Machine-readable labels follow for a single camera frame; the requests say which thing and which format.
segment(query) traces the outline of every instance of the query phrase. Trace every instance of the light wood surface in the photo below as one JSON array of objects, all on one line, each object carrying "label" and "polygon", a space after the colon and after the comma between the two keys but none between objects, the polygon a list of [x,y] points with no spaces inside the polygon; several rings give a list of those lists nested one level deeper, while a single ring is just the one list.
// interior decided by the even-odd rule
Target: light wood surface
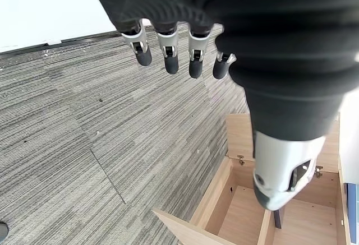
[{"label": "light wood surface", "polygon": [[256,245],[263,217],[254,191],[238,186],[218,235],[238,245]]},{"label": "light wood surface", "polygon": [[323,176],[319,179],[313,177],[311,182],[294,199],[335,207],[338,179],[338,173],[323,172]]},{"label": "light wood surface", "polygon": [[339,168],[339,116],[333,122],[329,134],[316,161],[317,165],[323,167],[323,171],[338,173]]},{"label": "light wood surface", "polygon": [[275,233],[274,214],[265,210],[257,245],[272,245]]},{"label": "light wood surface", "polygon": [[239,186],[253,189],[253,168],[255,166],[255,162],[244,160],[244,165],[241,165],[238,159],[231,160],[237,184]]},{"label": "light wood surface", "polygon": [[252,125],[249,114],[229,114],[226,117],[228,156],[237,158],[243,155],[245,160],[254,161],[252,143]]},{"label": "light wood surface", "polygon": [[275,229],[273,245],[336,245],[335,209],[291,200],[282,229]]},{"label": "light wood surface", "polygon": [[[229,114],[226,118],[228,156],[237,159],[239,155],[245,160],[253,159],[252,125],[249,114]],[[317,165],[326,172],[338,172],[339,165],[339,119],[333,122],[326,137],[323,149],[318,156]]]},{"label": "light wood surface", "polygon": [[157,209],[153,212],[183,245],[235,245],[166,212]]},{"label": "light wood surface", "polygon": [[218,198],[217,204],[208,220],[206,231],[218,235],[220,228],[222,227],[225,215],[229,209],[234,194],[236,193],[237,184],[234,174],[231,173],[229,178],[223,187],[222,193]]},{"label": "light wood surface", "polygon": [[347,211],[347,196],[344,190],[342,171],[339,170],[337,189],[337,205],[335,207],[335,220],[337,225],[338,245],[350,245],[349,221]]},{"label": "light wood surface", "polygon": [[191,224],[202,229],[206,228],[231,174],[231,169],[232,160],[225,156],[205,194],[203,195],[195,213],[193,214],[190,220]]}]

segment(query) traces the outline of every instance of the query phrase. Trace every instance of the black fingertip pad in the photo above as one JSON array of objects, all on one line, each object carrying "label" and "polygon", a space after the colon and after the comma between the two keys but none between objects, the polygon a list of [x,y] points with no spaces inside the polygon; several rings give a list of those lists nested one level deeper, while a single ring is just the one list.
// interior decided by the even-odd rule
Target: black fingertip pad
[{"label": "black fingertip pad", "polygon": [[203,65],[203,61],[198,61],[198,60],[190,61],[189,72],[192,78],[199,78],[201,76],[202,65]]},{"label": "black fingertip pad", "polygon": [[165,57],[164,66],[169,74],[176,74],[178,71],[178,56]]},{"label": "black fingertip pad", "polygon": [[147,52],[136,53],[137,61],[143,66],[149,66],[152,62],[152,55],[150,47],[147,48]]},{"label": "black fingertip pad", "polygon": [[213,77],[215,77],[217,80],[224,78],[228,72],[228,67],[229,64],[227,62],[220,62],[216,59],[213,67]]}]

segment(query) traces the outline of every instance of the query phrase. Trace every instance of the floor seam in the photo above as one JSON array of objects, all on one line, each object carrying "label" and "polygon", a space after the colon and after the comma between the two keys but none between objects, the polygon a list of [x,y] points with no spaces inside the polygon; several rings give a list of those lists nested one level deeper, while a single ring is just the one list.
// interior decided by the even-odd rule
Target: floor seam
[{"label": "floor seam", "polygon": [[113,182],[112,182],[112,180],[110,179],[110,177],[108,176],[108,174],[107,174],[106,170],[102,167],[102,165],[101,165],[101,163],[100,163],[99,159],[97,159],[97,157],[96,157],[95,153],[92,151],[92,149],[91,149],[91,148],[90,148],[90,151],[91,151],[92,155],[94,156],[94,158],[95,158],[96,162],[97,162],[97,163],[99,164],[99,166],[101,167],[102,171],[105,173],[105,175],[106,175],[107,179],[110,181],[110,183],[111,183],[112,187],[114,188],[114,190],[115,190],[115,191],[116,191],[116,193],[120,196],[120,198],[121,198],[122,202],[123,202],[124,204],[126,204],[125,200],[123,199],[123,197],[121,196],[120,192],[118,191],[118,189],[117,189],[117,188],[115,187],[115,185],[113,184]]}]

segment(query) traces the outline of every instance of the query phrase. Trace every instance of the gray striped carpet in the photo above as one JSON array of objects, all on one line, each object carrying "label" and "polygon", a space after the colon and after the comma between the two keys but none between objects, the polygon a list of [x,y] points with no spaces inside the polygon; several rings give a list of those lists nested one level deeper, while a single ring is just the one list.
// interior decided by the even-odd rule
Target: gray striped carpet
[{"label": "gray striped carpet", "polygon": [[227,151],[225,115],[246,112],[242,89],[166,73],[151,28],[150,67],[122,38],[0,61],[0,220],[3,244],[175,244],[152,214],[189,220]]}]

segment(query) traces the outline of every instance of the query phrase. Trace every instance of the blue object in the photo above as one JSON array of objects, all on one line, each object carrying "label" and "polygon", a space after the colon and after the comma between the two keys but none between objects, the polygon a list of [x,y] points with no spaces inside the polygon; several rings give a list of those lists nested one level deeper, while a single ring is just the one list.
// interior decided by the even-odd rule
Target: blue object
[{"label": "blue object", "polygon": [[353,183],[347,183],[348,197],[348,219],[350,241],[357,243],[357,186]]}]

